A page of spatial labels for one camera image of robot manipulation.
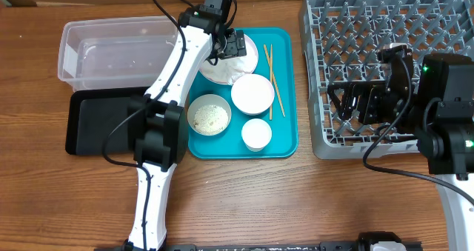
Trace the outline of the pink bowl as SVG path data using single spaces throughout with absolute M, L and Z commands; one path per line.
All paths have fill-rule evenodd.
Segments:
M 270 81 L 258 74 L 245 74 L 231 88 L 233 104 L 244 114 L 255 116 L 270 108 L 275 98 Z

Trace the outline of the grey bowl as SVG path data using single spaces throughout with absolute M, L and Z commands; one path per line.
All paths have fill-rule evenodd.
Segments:
M 197 109 L 204 105 L 211 105 L 211 104 L 223 107 L 226 110 L 227 115 L 229 117 L 229 122 L 228 122 L 228 125 L 229 125 L 231 121 L 231 117 L 232 117 L 232 111 L 230 109 L 230 105 L 221 96 L 217 96 L 215 94 L 207 94 L 207 95 L 203 95 L 196 98 L 188 107 L 187 120 L 194 131 L 196 131 L 196 129 L 193 126 L 193 120 L 194 120 L 194 115 L 196 114 Z

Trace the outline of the rice pile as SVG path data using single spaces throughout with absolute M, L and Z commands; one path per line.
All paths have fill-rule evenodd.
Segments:
M 202 135 L 216 135 L 228 125 L 229 117 L 223 107 L 211 104 L 197 109 L 193 126 Z

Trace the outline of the small white cup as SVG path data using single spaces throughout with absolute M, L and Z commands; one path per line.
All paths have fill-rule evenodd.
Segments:
M 253 152 L 263 150 L 270 143 L 272 136 L 273 132 L 270 125 L 260 118 L 250 119 L 241 130 L 244 144 Z

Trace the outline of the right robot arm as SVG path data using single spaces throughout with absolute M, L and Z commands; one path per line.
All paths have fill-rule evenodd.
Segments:
M 388 44 L 378 60 L 390 74 L 383 81 L 331 84 L 327 94 L 338 116 L 354 111 L 364 125 L 380 124 L 362 157 L 367 169 L 429 181 L 437 186 L 447 223 L 450 250 L 473 249 L 473 60 L 455 53 L 423 58 L 417 85 L 412 50 Z M 368 164 L 370 153 L 391 130 L 409 133 L 428 162 L 428 174 Z

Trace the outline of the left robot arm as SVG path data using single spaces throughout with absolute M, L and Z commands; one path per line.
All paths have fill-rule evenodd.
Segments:
M 199 68 L 247 54 L 244 34 L 231 28 L 236 0 L 190 4 L 172 22 L 178 36 L 158 78 L 132 100 L 127 117 L 128 146 L 138 173 L 134 228 L 125 250 L 160 250 L 170 181 L 187 148 L 184 104 Z

